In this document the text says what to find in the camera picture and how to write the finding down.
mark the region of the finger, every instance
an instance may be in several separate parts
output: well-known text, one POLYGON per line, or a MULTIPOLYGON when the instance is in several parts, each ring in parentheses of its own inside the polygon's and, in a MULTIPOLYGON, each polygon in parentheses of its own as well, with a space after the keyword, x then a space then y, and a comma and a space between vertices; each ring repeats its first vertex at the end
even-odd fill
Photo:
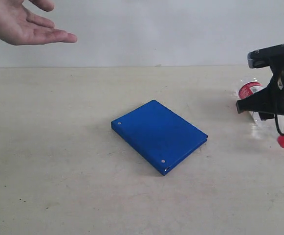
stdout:
POLYGON ((36 28, 33 37, 28 42, 31 45, 43 45, 49 43, 75 43, 77 37, 59 29, 36 28))
POLYGON ((43 11, 52 11, 55 8, 55 5, 51 0, 29 0, 29 1, 43 11))
POLYGON ((55 24, 53 21, 44 18, 42 16, 38 16, 36 14, 30 13, 26 19, 30 23, 34 23, 39 26, 47 27, 47 28, 54 28, 55 24))

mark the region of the palm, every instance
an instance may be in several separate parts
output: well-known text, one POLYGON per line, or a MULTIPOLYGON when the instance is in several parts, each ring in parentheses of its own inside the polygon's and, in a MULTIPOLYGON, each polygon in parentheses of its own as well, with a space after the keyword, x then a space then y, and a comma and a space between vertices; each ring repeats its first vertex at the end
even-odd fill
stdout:
MULTIPOLYGON (((30 0, 44 11, 53 10, 49 0, 30 0)), ((54 23, 33 14, 24 0, 0 0, 0 38, 13 45, 40 45, 54 42, 73 43, 76 36, 54 28, 54 23)))

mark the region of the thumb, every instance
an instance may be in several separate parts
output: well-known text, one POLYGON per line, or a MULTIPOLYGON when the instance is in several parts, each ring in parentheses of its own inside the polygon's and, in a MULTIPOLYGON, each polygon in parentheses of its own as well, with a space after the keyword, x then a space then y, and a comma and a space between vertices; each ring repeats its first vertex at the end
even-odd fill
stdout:
POLYGON ((55 5, 51 0, 29 0, 29 1, 43 11, 52 11, 55 8, 55 5))

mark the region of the red label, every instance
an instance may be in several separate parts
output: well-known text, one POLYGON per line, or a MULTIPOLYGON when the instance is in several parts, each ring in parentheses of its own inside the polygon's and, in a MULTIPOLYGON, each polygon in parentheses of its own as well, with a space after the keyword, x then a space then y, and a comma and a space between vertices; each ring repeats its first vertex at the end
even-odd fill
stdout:
POLYGON ((239 91, 240 99, 245 99, 252 94, 259 92, 263 89, 262 85, 259 82, 250 82, 244 85, 239 91))

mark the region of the plastic bottle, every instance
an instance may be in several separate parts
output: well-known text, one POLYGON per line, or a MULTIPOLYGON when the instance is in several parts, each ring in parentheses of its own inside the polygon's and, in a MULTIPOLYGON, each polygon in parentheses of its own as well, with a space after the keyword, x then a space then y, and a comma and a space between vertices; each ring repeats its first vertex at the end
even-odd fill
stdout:
MULTIPOLYGON (((258 82, 257 79, 251 78, 251 79, 243 79, 240 81, 240 88, 237 91, 237 96, 240 99, 245 99, 248 96, 259 92, 263 89, 263 86, 258 82)), ((279 145, 284 148, 284 136, 280 136, 276 126, 275 126, 275 120, 274 119, 268 119, 265 121, 262 121, 260 119, 258 112, 250 112, 251 117, 255 121, 256 125, 265 133, 267 133, 269 136, 277 140, 279 145)), ((284 116, 279 115, 279 126, 280 130, 284 133, 284 116)))

